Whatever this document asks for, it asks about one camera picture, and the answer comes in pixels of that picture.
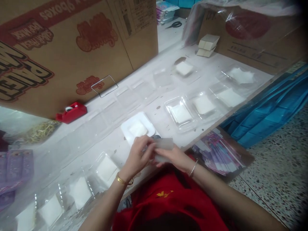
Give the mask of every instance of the red shirt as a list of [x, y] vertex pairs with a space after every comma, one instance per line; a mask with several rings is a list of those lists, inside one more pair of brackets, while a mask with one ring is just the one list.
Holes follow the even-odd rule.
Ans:
[[132, 208], [117, 213], [113, 231], [133, 231], [164, 213], [183, 213], [203, 230], [228, 230], [216, 206], [186, 174], [166, 168], [132, 194]]

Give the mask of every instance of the tape roll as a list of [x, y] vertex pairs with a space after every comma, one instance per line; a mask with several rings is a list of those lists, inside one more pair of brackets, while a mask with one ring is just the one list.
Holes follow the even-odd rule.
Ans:
[[72, 107], [66, 107], [66, 108], [65, 108], [65, 111], [66, 111], [66, 112], [69, 112], [69, 111], [72, 110], [72, 109], [73, 109]]

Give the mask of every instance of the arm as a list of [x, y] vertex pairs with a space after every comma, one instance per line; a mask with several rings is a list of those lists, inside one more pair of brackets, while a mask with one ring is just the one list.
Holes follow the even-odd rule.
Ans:
[[[148, 148], [143, 153], [142, 150], [146, 145], [148, 145]], [[128, 184], [148, 164], [154, 147], [153, 139], [148, 136], [137, 137], [125, 165], [118, 174], [119, 178]], [[85, 219], [79, 231], [109, 231], [127, 184], [122, 184], [115, 179]]]
[[[155, 151], [168, 158], [176, 168], [187, 174], [191, 173], [195, 165], [195, 162], [176, 145], [171, 151], [163, 149]], [[228, 186], [201, 165], [196, 165], [192, 178], [220, 208], [246, 229], [287, 230], [265, 209]]]

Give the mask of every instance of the terrazzo floor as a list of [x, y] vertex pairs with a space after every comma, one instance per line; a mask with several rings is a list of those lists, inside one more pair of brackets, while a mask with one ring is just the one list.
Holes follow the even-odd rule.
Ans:
[[287, 228], [307, 209], [308, 105], [286, 125], [249, 148], [255, 161], [230, 186], [248, 196]]

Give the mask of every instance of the hand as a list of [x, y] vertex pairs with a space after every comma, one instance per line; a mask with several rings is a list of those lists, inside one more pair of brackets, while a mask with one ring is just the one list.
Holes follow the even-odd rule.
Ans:
[[[190, 174], [195, 162], [190, 159], [184, 152], [174, 145], [172, 150], [155, 149], [155, 152], [163, 157], [169, 159], [172, 164], [180, 171]], [[164, 163], [158, 163], [156, 166], [161, 167]]]
[[147, 135], [136, 137], [126, 163], [119, 172], [119, 177], [127, 183], [130, 182], [149, 163], [154, 148], [155, 143], [152, 138]]

